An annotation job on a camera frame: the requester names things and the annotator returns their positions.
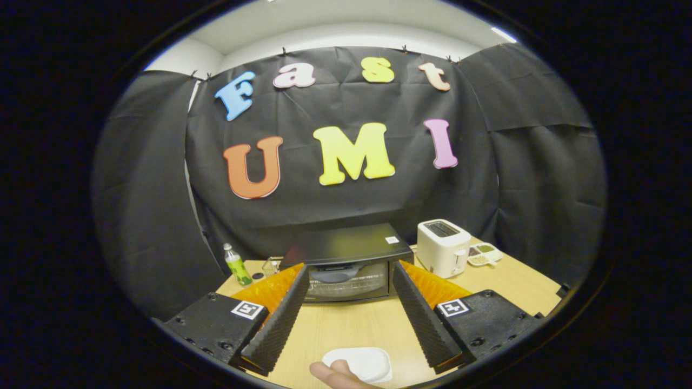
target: oven handle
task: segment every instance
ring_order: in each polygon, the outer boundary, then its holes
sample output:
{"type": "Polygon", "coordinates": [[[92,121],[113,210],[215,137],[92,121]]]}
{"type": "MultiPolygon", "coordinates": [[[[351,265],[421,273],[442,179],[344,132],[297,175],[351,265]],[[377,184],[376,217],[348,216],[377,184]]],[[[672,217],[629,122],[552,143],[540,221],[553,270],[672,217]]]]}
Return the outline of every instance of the oven handle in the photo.
{"type": "Polygon", "coordinates": [[[361,269],[363,265],[349,265],[336,267],[334,270],[330,268],[317,268],[311,269],[310,276],[313,280],[325,284],[338,284],[339,282],[348,281],[353,278],[361,269]]]}

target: screw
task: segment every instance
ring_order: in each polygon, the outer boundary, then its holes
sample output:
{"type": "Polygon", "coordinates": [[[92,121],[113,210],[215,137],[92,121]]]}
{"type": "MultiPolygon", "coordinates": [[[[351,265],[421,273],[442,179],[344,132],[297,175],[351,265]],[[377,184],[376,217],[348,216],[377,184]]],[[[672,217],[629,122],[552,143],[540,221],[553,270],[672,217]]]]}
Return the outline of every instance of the screw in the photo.
{"type": "Polygon", "coordinates": [[[482,345],[483,343],[485,343],[485,338],[483,338],[482,336],[478,336],[476,339],[473,339],[473,340],[471,341],[471,345],[472,345],[473,347],[480,346],[480,345],[482,345]]]}

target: oven window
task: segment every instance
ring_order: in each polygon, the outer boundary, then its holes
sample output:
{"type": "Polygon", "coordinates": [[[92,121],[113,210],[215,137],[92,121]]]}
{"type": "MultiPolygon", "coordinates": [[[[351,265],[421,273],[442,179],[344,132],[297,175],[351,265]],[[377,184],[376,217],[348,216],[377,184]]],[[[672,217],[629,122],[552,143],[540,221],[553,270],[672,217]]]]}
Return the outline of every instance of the oven window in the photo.
{"type": "Polygon", "coordinates": [[[307,294],[323,298],[352,298],[381,288],[386,289],[387,275],[387,263],[379,262],[363,266],[353,278],[338,284],[325,284],[310,277],[307,294]]]}

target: white label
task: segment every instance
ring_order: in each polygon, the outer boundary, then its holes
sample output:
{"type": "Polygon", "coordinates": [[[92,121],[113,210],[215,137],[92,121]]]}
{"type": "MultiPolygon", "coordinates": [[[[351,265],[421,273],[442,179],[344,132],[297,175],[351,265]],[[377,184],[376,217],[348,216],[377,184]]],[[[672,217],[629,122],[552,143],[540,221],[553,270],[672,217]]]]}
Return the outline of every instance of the white label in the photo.
{"type": "Polygon", "coordinates": [[[231,313],[252,320],[252,319],[256,318],[257,315],[260,314],[260,311],[262,310],[262,308],[264,308],[264,307],[259,305],[259,304],[255,304],[255,303],[247,302],[247,301],[241,301],[240,304],[238,304],[235,308],[233,308],[231,313]]]}
{"type": "Polygon", "coordinates": [[[468,312],[470,310],[466,305],[464,305],[464,303],[462,303],[460,299],[443,302],[441,304],[438,304],[437,306],[447,317],[463,314],[464,312],[468,312]]]}

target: oven door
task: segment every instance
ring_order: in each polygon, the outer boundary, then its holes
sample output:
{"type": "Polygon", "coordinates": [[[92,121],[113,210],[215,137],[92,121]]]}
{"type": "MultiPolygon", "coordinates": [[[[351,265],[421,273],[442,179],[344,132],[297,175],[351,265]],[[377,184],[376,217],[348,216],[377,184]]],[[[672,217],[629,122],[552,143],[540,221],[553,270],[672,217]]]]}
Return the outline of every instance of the oven door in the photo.
{"type": "Polygon", "coordinates": [[[305,302],[364,300],[389,295],[387,261],[311,266],[305,302]]]}

